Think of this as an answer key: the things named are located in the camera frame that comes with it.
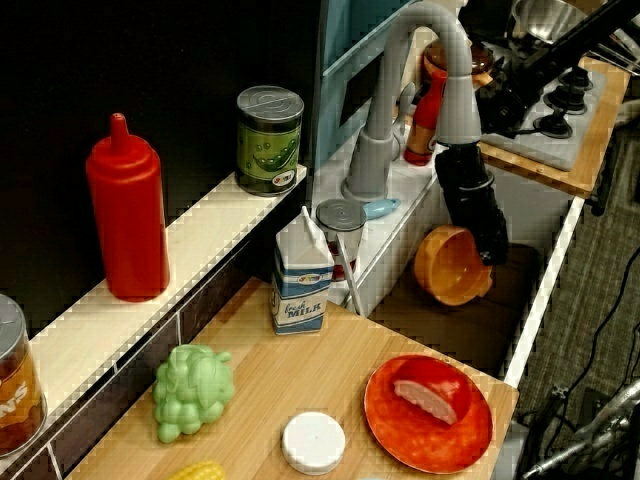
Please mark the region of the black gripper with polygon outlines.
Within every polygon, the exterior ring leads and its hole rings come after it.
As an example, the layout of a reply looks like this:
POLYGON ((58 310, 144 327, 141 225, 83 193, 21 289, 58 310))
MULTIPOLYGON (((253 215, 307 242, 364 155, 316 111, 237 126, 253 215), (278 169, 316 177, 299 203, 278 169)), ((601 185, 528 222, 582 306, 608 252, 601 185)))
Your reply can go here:
POLYGON ((440 152, 435 169, 452 223, 468 229, 485 266, 503 265, 509 256, 506 220, 476 143, 440 152))

